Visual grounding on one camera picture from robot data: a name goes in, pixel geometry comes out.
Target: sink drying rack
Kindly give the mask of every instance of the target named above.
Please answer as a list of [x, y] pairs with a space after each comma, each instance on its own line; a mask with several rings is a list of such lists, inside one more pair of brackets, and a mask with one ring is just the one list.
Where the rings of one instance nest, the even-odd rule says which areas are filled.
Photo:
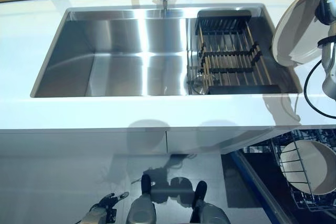
[[190, 84], [199, 94], [280, 93], [253, 39], [250, 12], [200, 11], [198, 52], [188, 59]]

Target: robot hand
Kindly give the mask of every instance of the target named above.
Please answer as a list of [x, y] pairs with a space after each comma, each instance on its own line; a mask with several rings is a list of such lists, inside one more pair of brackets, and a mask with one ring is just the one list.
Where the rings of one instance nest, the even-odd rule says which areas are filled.
[[114, 194], [108, 194], [103, 197], [99, 203], [94, 204], [89, 212], [80, 221], [80, 224], [108, 224], [115, 223], [117, 210], [113, 207], [129, 196], [129, 192], [124, 192], [119, 196], [114, 197]]

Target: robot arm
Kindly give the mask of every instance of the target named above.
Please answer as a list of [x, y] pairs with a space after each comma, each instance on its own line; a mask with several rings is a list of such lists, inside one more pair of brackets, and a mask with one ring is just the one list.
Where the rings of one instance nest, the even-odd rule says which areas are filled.
[[336, 0], [320, 0], [320, 4], [315, 11], [319, 21], [329, 25], [328, 37], [318, 42], [322, 48], [322, 65], [326, 78], [322, 88], [327, 96], [336, 100]]
[[129, 192], [114, 197], [114, 194], [108, 194], [100, 200], [99, 203], [94, 204], [89, 212], [80, 221], [80, 224], [108, 224], [115, 223], [117, 210], [113, 207], [129, 196]]

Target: metal wire rack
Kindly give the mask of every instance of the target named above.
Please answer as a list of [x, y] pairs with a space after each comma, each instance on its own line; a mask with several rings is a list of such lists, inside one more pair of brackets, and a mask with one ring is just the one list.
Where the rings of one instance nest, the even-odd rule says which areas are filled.
[[196, 93], [281, 93], [253, 39], [249, 19], [247, 11], [199, 13], [195, 27], [198, 53], [188, 60]]
[[336, 209], [336, 191], [333, 191], [326, 195], [314, 195], [310, 187], [310, 182], [303, 165], [298, 147], [296, 145], [297, 140], [312, 140], [318, 141], [330, 147], [336, 152], [336, 130], [294, 130], [281, 136], [274, 137], [268, 141], [269, 147], [266, 150], [270, 150], [274, 153], [277, 164], [286, 176], [288, 171], [284, 169], [283, 161], [281, 161], [280, 154], [283, 153], [283, 149], [290, 143], [294, 143], [295, 148], [290, 151], [295, 151], [298, 154], [298, 160], [301, 164], [302, 170], [296, 172], [302, 172], [304, 179], [296, 183], [304, 183], [309, 187], [310, 193], [304, 193], [295, 187], [293, 187], [287, 180], [288, 187], [294, 202], [299, 209], [308, 209], [310, 211], [323, 211], [323, 210], [335, 210]]

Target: white plate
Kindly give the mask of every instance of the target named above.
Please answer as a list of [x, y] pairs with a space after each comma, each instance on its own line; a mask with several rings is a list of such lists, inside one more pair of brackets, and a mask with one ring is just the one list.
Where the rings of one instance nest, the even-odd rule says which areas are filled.
[[[326, 145], [309, 140], [296, 141], [298, 152], [307, 173], [312, 193], [315, 195], [328, 194], [336, 189], [336, 153]], [[286, 179], [297, 189], [310, 194], [308, 184], [303, 172], [298, 152], [294, 142], [287, 145], [280, 155], [282, 162], [281, 171]]]
[[304, 64], [321, 55], [317, 42], [329, 26], [315, 18], [320, 0], [295, 0], [282, 16], [272, 41], [275, 60], [283, 66]]

